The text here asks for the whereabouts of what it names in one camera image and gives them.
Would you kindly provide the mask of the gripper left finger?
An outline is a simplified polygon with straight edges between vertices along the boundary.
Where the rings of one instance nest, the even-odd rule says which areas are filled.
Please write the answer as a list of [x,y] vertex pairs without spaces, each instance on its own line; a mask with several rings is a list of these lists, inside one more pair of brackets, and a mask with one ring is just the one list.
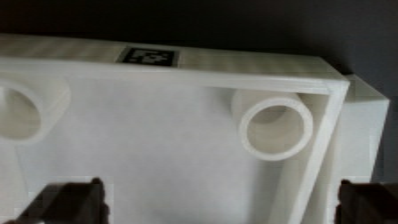
[[111,224],[105,184],[89,182],[48,184],[18,218],[16,224]]

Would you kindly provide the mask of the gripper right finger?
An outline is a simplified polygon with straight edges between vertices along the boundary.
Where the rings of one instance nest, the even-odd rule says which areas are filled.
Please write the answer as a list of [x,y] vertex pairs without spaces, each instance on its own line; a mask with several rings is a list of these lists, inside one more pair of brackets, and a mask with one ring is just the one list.
[[398,183],[342,181],[334,224],[398,224]]

